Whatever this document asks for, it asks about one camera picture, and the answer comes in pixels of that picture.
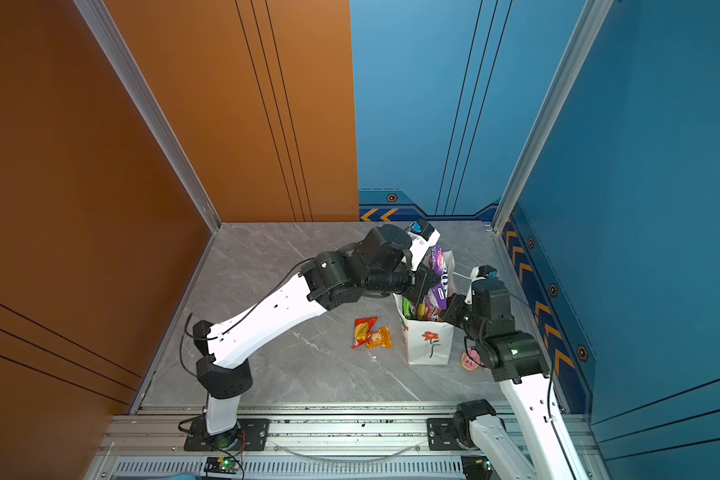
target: robotic arm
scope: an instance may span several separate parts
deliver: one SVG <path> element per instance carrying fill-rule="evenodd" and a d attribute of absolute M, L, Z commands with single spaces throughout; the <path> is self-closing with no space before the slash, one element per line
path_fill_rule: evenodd
<path fill-rule="evenodd" d="M 239 315 L 215 325 L 196 323 L 193 338 L 203 354 L 196 364 L 197 379 L 209 394 L 205 435 L 211 443 L 224 445 L 236 435 L 240 395 L 253 385 L 248 357 L 254 351 L 300 322 L 361 296 L 398 293 L 422 302 L 440 281 L 420 265 L 439 237 L 423 220 L 405 230 L 390 224 L 375 227 L 357 244 L 307 260 L 297 274 Z M 484 366 L 515 411 L 534 464 L 509 440 L 485 400 L 458 407 L 454 418 L 460 441 L 479 448 L 502 478 L 586 478 L 550 388 L 544 356 L 531 335 L 516 331 L 507 289 L 489 266 L 473 269 L 471 279 L 467 295 L 449 299 L 442 321 L 475 341 Z"/>

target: white paper bag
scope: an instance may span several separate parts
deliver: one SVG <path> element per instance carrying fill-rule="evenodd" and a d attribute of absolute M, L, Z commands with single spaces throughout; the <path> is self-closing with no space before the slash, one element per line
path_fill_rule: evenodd
<path fill-rule="evenodd" d="M 454 269 L 454 258 L 451 252 L 443 252 L 448 273 Z M 453 282 L 448 282 L 448 296 L 456 293 Z M 408 320 L 403 315 L 402 296 L 394 294 L 400 323 L 403 328 L 405 353 L 411 365 L 447 365 L 451 356 L 454 326 L 445 322 L 421 322 Z"/>

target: orange snack package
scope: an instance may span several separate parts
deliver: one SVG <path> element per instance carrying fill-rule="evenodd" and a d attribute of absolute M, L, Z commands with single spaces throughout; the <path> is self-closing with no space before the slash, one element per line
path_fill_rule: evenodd
<path fill-rule="evenodd" d="M 376 320 L 378 320 L 377 316 L 355 319 L 355 338 L 352 339 L 353 349 L 356 349 L 368 340 L 368 336 L 371 334 L 371 328 L 373 328 Z"/>
<path fill-rule="evenodd" d="M 371 332 L 371 335 L 368 337 L 368 342 L 365 343 L 365 348 L 374 349 L 379 345 L 385 349 L 391 349 L 394 347 L 392 344 L 392 337 L 389 335 L 389 328 L 386 326 L 378 329 L 377 332 Z"/>

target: table surface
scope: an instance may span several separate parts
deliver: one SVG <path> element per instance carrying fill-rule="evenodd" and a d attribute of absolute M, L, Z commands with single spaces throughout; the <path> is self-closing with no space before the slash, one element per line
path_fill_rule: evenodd
<path fill-rule="evenodd" d="M 182 339 L 186 316 L 192 322 L 227 320 L 257 302 L 299 260 L 324 250 L 356 242 L 379 224 L 224 224 L 213 241 L 197 281 L 155 370 L 141 406 L 176 408 L 203 406 L 206 391 L 179 364 L 179 344 L 185 364 L 194 371 L 200 353 L 189 338 Z M 473 266 L 493 265 L 502 272 L 499 251 L 486 227 L 477 221 L 433 222 L 439 245 L 452 250 L 456 262 L 451 275 L 461 293 L 469 285 Z M 353 350 L 356 318 L 377 316 L 375 329 L 388 326 L 394 348 Z M 254 385 L 241 405 L 324 402 L 462 402 L 476 398 L 503 400 L 490 372 L 461 367 L 463 333 L 454 332 L 451 358 L 443 366 L 409 365 L 398 314 L 391 297 L 363 298 L 305 321 L 250 356 Z"/>

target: blue wall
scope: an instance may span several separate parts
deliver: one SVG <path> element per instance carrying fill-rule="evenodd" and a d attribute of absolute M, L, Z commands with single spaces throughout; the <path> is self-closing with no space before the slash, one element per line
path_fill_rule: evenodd
<path fill-rule="evenodd" d="M 614 1 L 519 208 L 594 350 L 615 480 L 719 476 L 720 440 L 672 447 L 720 412 L 610 438 L 720 408 L 720 382 L 640 408 L 720 378 L 720 2 Z"/>
<path fill-rule="evenodd" d="M 361 190 L 402 191 L 429 215 L 495 202 L 584 0 L 350 5 Z"/>

